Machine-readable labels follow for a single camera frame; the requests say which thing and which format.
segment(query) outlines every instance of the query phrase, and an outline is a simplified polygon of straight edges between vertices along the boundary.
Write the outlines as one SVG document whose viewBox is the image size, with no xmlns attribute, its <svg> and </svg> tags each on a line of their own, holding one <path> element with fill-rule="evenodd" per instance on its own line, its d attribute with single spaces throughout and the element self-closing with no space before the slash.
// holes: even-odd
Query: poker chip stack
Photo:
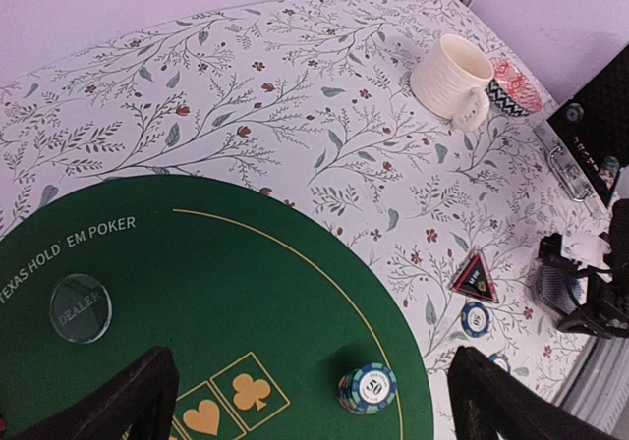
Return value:
<svg viewBox="0 0 629 440">
<path fill-rule="evenodd" d="M 338 401 L 346 411 L 358 415 L 379 413 L 397 393 L 395 374 L 382 363 L 350 371 L 338 382 Z"/>
</svg>

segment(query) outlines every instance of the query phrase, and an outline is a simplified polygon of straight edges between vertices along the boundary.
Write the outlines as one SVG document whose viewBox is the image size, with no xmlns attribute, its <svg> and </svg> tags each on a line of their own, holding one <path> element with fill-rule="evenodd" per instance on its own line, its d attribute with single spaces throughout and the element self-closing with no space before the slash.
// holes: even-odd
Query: triangle chip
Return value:
<svg viewBox="0 0 629 440">
<path fill-rule="evenodd" d="M 454 281 L 452 290 L 479 300 L 492 303 L 498 302 L 495 287 L 493 286 L 493 281 L 491 281 L 489 269 L 482 252 L 472 256 L 470 262 Z"/>
</svg>

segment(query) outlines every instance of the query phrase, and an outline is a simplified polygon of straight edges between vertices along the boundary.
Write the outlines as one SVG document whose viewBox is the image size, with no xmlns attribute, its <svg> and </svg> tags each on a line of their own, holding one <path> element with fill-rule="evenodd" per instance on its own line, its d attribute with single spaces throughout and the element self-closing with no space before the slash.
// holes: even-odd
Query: black case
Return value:
<svg viewBox="0 0 629 440">
<path fill-rule="evenodd" d="M 607 156 L 629 165 L 629 46 L 548 122 L 608 205 L 613 188 L 599 177 L 600 165 Z"/>
</svg>

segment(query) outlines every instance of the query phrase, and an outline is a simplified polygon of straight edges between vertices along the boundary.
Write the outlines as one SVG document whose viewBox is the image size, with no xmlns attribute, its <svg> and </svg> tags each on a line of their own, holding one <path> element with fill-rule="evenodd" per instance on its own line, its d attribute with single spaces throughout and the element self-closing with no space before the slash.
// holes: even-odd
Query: white mug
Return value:
<svg viewBox="0 0 629 440">
<path fill-rule="evenodd" d="M 429 111 L 469 132 L 489 111 L 485 88 L 491 79 L 491 62 L 477 46 L 445 34 L 411 74 L 411 90 Z"/>
</svg>

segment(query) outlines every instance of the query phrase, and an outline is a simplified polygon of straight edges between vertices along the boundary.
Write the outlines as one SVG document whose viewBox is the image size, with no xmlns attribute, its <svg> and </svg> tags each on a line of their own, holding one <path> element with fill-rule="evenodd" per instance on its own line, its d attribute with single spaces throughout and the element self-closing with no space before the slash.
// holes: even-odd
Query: heart symbol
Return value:
<svg viewBox="0 0 629 440">
<path fill-rule="evenodd" d="M 198 411 L 188 409 L 184 412 L 186 426 L 198 433 L 218 435 L 218 424 L 220 423 L 218 405 L 210 399 L 205 399 L 199 403 L 198 409 Z"/>
</svg>

